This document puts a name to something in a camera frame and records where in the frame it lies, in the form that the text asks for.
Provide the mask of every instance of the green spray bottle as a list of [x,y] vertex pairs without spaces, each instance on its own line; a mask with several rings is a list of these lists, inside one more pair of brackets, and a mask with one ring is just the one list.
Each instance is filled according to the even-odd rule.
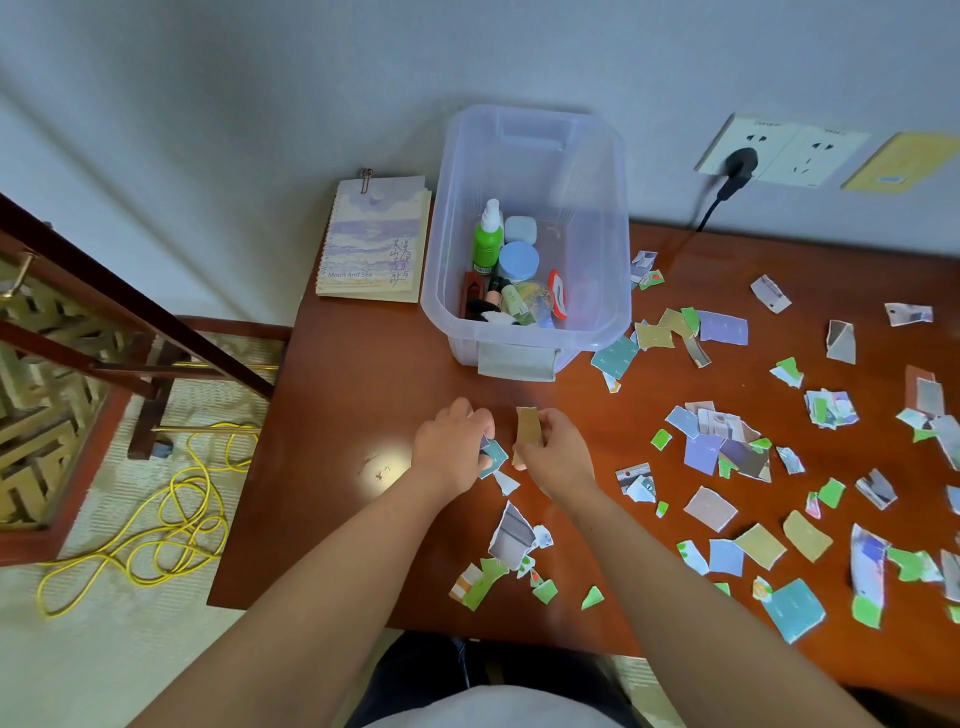
[[503,245],[503,225],[500,222],[500,203],[487,200],[479,224],[473,231],[473,270],[481,276],[488,276],[496,267]]

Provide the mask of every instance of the white bottle cap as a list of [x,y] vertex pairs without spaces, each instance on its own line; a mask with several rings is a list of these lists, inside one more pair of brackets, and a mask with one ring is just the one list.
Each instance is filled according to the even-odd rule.
[[480,227],[483,232],[497,232],[500,229],[500,203],[497,200],[487,200]]

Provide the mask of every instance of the notebook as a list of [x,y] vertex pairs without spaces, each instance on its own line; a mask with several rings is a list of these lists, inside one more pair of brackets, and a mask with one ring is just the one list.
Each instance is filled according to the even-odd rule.
[[430,191],[423,177],[343,180],[330,213],[317,295],[416,303]]

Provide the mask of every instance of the floor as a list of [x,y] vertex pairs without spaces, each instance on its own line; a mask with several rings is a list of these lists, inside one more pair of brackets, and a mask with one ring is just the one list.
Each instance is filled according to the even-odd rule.
[[[243,337],[211,336],[241,361],[277,363],[277,342]],[[181,468],[192,465],[186,435],[174,435],[175,448],[166,460],[127,460],[127,444],[140,402],[131,402],[94,478],[80,515],[61,556],[74,555],[108,541],[147,497],[165,487]],[[217,422],[260,424],[266,403],[232,382],[176,383],[164,421],[176,425]],[[226,437],[201,435],[195,450],[209,464],[223,464]],[[249,438],[238,438],[233,460],[252,454]],[[244,476],[216,473],[228,520],[232,518]],[[149,509],[134,530],[154,524]],[[149,572],[141,552],[138,572]],[[45,593],[50,608],[68,602],[93,567],[51,580]],[[120,728],[126,725],[177,674],[189,665],[239,617],[232,610],[206,606],[216,564],[150,589],[137,589],[119,570],[99,577],[78,606],[57,619],[44,619],[36,603],[36,587],[45,569],[38,566],[0,569],[0,705],[4,725],[26,728]],[[358,676],[334,725],[353,710],[372,666],[396,638],[385,630]],[[682,726],[645,660],[613,657],[634,704],[655,728]]]

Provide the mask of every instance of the brown tabletop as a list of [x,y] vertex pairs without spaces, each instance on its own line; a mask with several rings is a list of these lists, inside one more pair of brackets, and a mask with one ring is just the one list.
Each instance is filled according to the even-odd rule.
[[[766,624],[751,598],[754,577],[779,588],[803,578],[827,610],[824,624],[797,647],[837,680],[889,690],[960,693],[960,626],[949,622],[942,584],[902,583],[890,564],[879,631],[851,617],[850,533],[854,522],[894,546],[960,550],[960,516],[950,512],[945,484],[960,485],[936,440],[911,443],[894,419],[903,408],[904,367],[929,370],[944,382],[949,408],[960,404],[960,261],[892,255],[820,245],[676,231],[631,225],[631,248],[660,251],[666,283],[633,293],[634,318],[656,322],[666,307],[700,309],[750,321],[750,345],[706,342],[712,364],[697,370],[684,349],[640,352],[618,394],[608,393],[590,354],[582,353],[555,383],[492,379],[458,364],[446,337],[418,305],[320,299],[313,281],[300,312],[263,435],[210,592],[211,605],[247,608],[307,550],[359,511],[409,466],[411,441],[423,420],[455,397],[488,407],[497,440],[509,450],[518,405],[560,407],[584,433],[600,486],[664,544],[693,539],[708,555],[717,537],[684,512],[701,485],[739,509],[724,529],[733,538],[763,523],[790,546],[780,524],[804,510],[806,493],[828,477],[848,485],[839,507],[815,524],[834,539],[816,564],[794,547],[766,571],[747,558],[743,576],[727,581],[732,597]],[[779,315],[753,295],[761,274],[780,285],[793,305]],[[936,322],[891,328],[886,302],[933,305]],[[857,364],[825,357],[828,321],[854,324]],[[802,390],[768,374],[796,356]],[[806,389],[846,390],[860,422],[820,429],[804,408]],[[684,438],[663,452],[650,445],[675,404],[713,400],[744,418],[775,444],[793,448],[806,474],[788,476],[772,458],[773,483],[737,473],[731,480],[683,465]],[[649,462],[658,495],[670,503],[662,520],[654,505],[620,495],[614,471]],[[853,488],[878,468],[900,500],[877,510]],[[493,478],[478,482],[443,510],[430,528],[389,625],[465,637],[541,643],[595,652],[640,655],[640,647],[587,546],[561,510],[527,473],[504,466],[522,487],[511,501],[530,523],[543,523],[555,545],[534,552],[537,569],[560,590],[544,606],[527,579],[497,582],[475,612],[447,593],[470,562],[479,565],[503,511]],[[596,584],[607,596],[585,612],[580,602]]]

